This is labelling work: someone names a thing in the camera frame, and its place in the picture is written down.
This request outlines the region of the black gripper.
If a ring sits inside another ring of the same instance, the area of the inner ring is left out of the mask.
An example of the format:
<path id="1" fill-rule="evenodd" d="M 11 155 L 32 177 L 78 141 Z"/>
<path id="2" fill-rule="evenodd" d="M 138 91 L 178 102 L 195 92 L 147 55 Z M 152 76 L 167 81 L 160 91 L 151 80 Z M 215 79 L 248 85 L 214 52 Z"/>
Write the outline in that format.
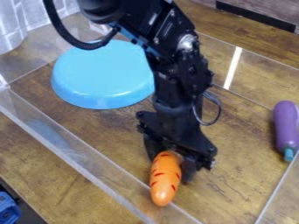
<path id="1" fill-rule="evenodd" d="M 156 95 L 154 112 L 139 111 L 138 130 L 144 136 L 144 148 L 151 161 L 162 151 L 172 150 L 182 157 L 182 182 L 192 181 L 196 171 L 215 165 L 218 148 L 202 132 L 214 122 L 202 120 L 203 96 L 167 104 Z"/>

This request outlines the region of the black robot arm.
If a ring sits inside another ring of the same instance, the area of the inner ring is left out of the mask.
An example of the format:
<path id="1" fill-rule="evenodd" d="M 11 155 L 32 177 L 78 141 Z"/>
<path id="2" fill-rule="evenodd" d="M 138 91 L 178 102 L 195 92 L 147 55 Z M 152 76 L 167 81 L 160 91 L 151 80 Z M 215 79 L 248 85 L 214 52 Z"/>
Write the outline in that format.
<path id="1" fill-rule="evenodd" d="M 182 155 L 182 182 L 210 169 L 218 148 L 202 133 L 203 96 L 214 72 L 200 52 L 195 25 L 174 0 L 78 0 L 82 14 L 107 24 L 144 49 L 154 72 L 154 111 L 136 113 L 144 147 L 152 158 Z"/>

